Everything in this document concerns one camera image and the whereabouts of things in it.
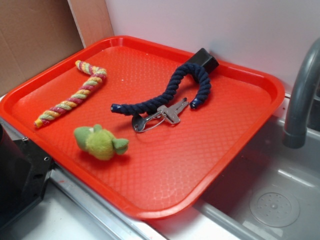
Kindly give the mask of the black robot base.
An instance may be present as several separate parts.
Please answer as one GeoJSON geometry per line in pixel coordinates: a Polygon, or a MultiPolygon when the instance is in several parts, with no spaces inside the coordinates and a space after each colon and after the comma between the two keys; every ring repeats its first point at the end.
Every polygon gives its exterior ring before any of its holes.
{"type": "Polygon", "coordinates": [[[31,139],[13,140],[0,127],[1,230],[43,200],[52,165],[52,157],[31,139]]]}

